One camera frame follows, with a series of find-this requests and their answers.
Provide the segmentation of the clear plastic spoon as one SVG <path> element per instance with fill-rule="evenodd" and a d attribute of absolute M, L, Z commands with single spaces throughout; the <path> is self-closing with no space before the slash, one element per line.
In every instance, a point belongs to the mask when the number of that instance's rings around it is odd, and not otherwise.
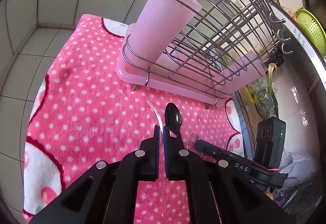
<path fill-rule="evenodd" d="M 200 141 L 200 136 L 196 132 L 193 132 L 189 137 L 187 148 L 190 151 L 194 152 L 195 154 L 199 155 L 200 158 L 202 158 L 203 146 L 199 141 Z"/>

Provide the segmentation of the black plastic spoon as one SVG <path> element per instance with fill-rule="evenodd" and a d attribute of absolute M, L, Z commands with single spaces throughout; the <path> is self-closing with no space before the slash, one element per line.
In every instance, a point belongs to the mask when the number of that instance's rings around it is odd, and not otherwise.
<path fill-rule="evenodd" d="M 168 103 L 165 108 L 165 122 L 178 139 L 182 139 L 180 128 L 182 125 L 181 114 L 174 103 Z"/>

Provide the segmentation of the pink polka dot towel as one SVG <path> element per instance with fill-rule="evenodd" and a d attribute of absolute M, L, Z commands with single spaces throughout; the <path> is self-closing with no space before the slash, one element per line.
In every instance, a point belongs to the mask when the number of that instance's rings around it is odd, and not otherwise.
<path fill-rule="evenodd" d="M 243 137 L 234 101 L 202 102 L 144 87 L 133 91 L 116 74 L 126 26 L 85 14 L 42 82 L 26 134 L 23 216 L 31 220 L 97 161 L 114 163 L 153 135 L 166 104 L 182 117 L 185 147 L 196 132 L 238 155 Z"/>

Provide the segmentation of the pink drip tray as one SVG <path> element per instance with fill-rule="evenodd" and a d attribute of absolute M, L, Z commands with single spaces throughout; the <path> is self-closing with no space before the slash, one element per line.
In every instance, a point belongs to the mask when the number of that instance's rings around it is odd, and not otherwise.
<path fill-rule="evenodd" d="M 156 62 L 145 67 L 145 60 L 136 56 L 129 45 L 134 25 L 127 27 L 116 73 L 131 85 L 174 93 L 212 106 L 221 106 L 226 98 L 265 75 L 266 66 L 253 51 L 233 62 L 226 69 L 211 63 L 204 55 L 189 59 L 174 45 L 168 47 Z"/>

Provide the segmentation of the green onions in bag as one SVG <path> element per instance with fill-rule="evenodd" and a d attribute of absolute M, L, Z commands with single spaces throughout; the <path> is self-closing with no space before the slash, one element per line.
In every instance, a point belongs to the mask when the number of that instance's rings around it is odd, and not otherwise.
<path fill-rule="evenodd" d="M 273 89 L 273 74 L 277 72 L 278 67 L 274 63 L 268 65 L 268 74 L 266 77 L 257 79 L 247 85 L 252 95 L 258 114 L 264 119 L 271 117 L 279 118 L 279 104 Z"/>

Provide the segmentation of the pink utensil cup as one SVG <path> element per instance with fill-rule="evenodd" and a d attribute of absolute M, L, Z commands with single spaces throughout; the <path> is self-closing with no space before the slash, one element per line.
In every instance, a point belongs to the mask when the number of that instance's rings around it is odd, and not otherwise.
<path fill-rule="evenodd" d="M 197 0 L 148 0 L 128 34 L 126 56 L 148 68 L 201 9 Z"/>

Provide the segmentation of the green plastic colander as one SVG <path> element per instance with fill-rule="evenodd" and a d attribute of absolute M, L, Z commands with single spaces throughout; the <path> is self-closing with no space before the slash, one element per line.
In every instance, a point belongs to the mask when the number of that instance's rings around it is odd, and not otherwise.
<path fill-rule="evenodd" d="M 316 17 L 306 9 L 299 9 L 297 11 L 296 22 L 309 40 L 319 50 L 319 53 L 325 57 L 325 31 Z"/>

